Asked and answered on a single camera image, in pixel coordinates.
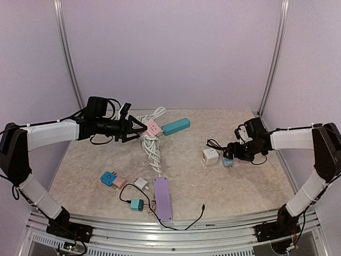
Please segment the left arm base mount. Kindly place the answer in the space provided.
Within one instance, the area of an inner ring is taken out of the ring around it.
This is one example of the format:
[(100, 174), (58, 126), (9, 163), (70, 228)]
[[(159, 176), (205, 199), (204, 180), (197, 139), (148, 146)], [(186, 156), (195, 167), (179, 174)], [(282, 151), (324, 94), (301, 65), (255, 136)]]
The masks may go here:
[(70, 213), (62, 206), (55, 219), (48, 219), (48, 234), (73, 241), (88, 243), (92, 237), (93, 227), (70, 221)]

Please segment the white usb charger plug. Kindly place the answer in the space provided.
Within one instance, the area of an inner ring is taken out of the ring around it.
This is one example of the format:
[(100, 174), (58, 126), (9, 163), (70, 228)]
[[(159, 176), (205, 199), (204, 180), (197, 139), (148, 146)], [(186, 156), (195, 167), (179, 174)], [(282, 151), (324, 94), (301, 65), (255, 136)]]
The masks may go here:
[(149, 183), (146, 181), (144, 178), (138, 178), (134, 181), (134, 185), (137, 186), (140, 190), (148, 190), (150, 191), (149, 188)]

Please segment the purple rectangular power block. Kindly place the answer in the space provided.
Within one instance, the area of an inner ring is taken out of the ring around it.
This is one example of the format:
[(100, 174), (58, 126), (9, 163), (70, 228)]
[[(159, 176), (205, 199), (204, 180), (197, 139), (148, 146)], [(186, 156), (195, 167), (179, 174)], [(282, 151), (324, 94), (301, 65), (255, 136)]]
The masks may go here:
[(154, 178), (153, 185), (158, 218), (162, 222), (171, 221), (173, 219), (173, 214), (168, 179), (166, 177)]

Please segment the pink plug adapter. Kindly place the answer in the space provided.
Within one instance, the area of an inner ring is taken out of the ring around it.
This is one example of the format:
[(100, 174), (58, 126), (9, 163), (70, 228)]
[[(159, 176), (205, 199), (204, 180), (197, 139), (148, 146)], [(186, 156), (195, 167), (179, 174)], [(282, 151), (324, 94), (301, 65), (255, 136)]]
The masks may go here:
[(115, 188), (122, 189), (122, 187), (126, 184), (126, 179), (117, 176), (112, 184)]

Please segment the white cube socket with sticker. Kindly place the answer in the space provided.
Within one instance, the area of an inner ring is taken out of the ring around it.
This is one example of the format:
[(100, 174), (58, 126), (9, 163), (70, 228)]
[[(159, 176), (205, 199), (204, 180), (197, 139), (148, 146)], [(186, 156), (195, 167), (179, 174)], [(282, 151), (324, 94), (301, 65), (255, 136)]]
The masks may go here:
[(219, 159), (219, 153), (214, 148), (207, 148), (202, 151), (202, 161), (206, 166), (216, 164)]

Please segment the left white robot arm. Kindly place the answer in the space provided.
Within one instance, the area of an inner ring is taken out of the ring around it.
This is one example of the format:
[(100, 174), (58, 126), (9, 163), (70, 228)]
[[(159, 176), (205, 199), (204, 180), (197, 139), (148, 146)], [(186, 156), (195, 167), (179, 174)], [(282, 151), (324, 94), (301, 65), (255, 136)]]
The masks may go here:
[(122, 143), (137, 139), (148, 128), (128, 111), (130, 103), (107, 116), (107, 107), (115, 108), (116, 99), (89, 97), (85, 108), (62, 119), (35, 124), (8, 123), (1, 132), (1, 170), (6, 179), (33, 207), (49, 220), (63, 237), (71, 236), (74, 224), (67, 220), (66, 211), (35, 178), (30, 167), (29, 153), (62, 142), (92, 139), (103, 135)]

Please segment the light blue plug adapter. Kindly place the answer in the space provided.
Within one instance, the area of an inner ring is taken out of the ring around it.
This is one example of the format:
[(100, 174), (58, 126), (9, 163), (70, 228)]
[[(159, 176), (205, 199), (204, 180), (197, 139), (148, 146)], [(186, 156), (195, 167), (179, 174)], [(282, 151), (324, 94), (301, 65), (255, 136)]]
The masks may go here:
[(226, 157), (222, 158), (222, 163), (226, 169), (232, 168), (234, 165), (234, 161), (232, 159), (228, 159)]

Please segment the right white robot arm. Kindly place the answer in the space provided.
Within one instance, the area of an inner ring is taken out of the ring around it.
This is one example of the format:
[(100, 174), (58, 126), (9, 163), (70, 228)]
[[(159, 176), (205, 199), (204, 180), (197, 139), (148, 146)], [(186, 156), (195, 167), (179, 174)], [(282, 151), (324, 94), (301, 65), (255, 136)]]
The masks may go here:
[(340, 131), (335, 123), (277, 128), (269, 131), (259, 117), (240, 124), (236, 141), (228, 143), (224, 157), (252, 163), (258, 154), (274, 151), (282, 157), (297, 191), (278, 212), (272, 231), (283, 237), (327, 188), (340, 178)]

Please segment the pink socket block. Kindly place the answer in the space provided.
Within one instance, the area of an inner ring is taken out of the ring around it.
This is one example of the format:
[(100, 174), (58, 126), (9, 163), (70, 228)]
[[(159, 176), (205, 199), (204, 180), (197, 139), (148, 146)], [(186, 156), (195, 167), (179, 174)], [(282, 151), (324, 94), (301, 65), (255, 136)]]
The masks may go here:
[(146, 121), (144, 124), (147, 126), (145, 133), (150, 137), (155, 137), (162, 132), (161, 127), (152, 119)]

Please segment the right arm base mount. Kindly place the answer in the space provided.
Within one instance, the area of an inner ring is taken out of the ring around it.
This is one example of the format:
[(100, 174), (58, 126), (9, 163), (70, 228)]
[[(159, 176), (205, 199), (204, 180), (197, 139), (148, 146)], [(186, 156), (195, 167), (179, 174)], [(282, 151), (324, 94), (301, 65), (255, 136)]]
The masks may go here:
[(266, 242), (301, 232), (298, 217), (290, 215), (286, 204), (278, 210), (276, 221), (256, 225), (254, 230), (258, 242)]

